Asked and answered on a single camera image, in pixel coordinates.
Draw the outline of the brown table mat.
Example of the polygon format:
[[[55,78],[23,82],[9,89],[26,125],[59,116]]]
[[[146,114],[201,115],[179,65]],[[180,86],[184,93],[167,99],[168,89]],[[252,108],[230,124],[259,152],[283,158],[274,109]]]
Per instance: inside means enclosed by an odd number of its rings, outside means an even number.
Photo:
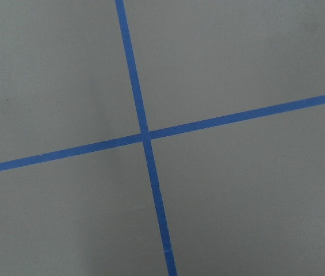
[[[115,1],[0,1],[0,275],[167,275]],[[124,1],[178,275],[325,275],[325,1]]]

